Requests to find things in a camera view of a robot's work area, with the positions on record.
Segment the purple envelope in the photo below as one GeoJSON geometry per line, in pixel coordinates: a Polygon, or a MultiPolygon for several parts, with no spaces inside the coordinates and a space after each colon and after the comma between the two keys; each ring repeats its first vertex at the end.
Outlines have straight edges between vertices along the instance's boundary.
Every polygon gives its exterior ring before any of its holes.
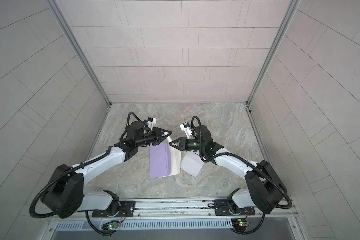
{"type": "Polygon", "coordinates": [[[150,179],[167,177],[171,173],[171,153],[168,143],[150,146],[150,179]]]}

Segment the cream envelope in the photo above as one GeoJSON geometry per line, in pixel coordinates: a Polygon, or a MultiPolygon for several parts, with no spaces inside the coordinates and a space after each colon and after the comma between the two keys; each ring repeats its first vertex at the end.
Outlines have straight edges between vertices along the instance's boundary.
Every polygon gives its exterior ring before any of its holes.
{"type": "Polygon", "coordinates": [[[165,147],[165,159],[167,164],[167,176],[173,176],[180,173],[181,170],[181,152],[170,146],[172,141],[171,137],[167,137],[167,143],[165,147]]]}

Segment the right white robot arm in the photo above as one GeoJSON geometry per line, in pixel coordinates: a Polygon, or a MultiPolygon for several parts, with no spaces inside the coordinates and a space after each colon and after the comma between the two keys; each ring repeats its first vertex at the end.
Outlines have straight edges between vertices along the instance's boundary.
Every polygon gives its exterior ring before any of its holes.
{"type": "Polygon", "coordinates": [[[233,215],[251,207],[265,214],[275,208],[292,207],[288,191],[269,162],[253,162],[229,152],[213,140],[204,125],[194,127],[185,122],[180,128],[186,136],[170,142],[171,147],[179,151],[198,151],[204,163],[224,167],[246,181],[246,189],[238,188],[227,197],[227,207],[233,215]]]}

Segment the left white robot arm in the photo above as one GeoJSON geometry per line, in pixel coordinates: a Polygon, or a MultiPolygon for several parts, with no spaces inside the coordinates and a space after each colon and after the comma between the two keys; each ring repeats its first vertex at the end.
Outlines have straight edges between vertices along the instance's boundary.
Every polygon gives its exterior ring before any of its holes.
{"type": "Polygon", "coordinates": [[[85,192],[85,186],[108,169],[131,159],[140,147],[157,146],[172,134],[169,130],[153,127],[142,121],[131,123],[120,141],[109,146],[105,153],[73,166],[57,167],[48,184],[37,194],[32,204],[41,201],[51,213],[38,214],[34,207],[30,214],[34,218],[57,215],[68,218],[76,212],[101,211],[103,216],[113,217],[121,212],[120,198],[109,190],[85,192]]]}

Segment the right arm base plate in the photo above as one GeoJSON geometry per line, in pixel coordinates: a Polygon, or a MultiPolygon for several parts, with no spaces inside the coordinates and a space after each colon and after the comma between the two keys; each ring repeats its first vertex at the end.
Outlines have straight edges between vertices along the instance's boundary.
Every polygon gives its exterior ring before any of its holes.
{"type": "Polygon", "coordinates": [[[216,216],[254,216],[256,214],[254,207],[240,209],[235,207],[232,202],[223,199],[216,199],[208,206],[215,211],[216,216]]]}

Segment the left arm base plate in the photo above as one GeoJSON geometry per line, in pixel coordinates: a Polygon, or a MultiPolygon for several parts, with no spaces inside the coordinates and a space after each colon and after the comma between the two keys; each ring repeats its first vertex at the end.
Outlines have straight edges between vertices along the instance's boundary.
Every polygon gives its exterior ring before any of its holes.
{"type": "Polygon", "coordinates": [[[132,217],[134,214],[136,202],[135,201],[118,201],[111,203],[111,205],[104,211],[94,210],[92,212],[93,218],[124,218],[132,217]]]}

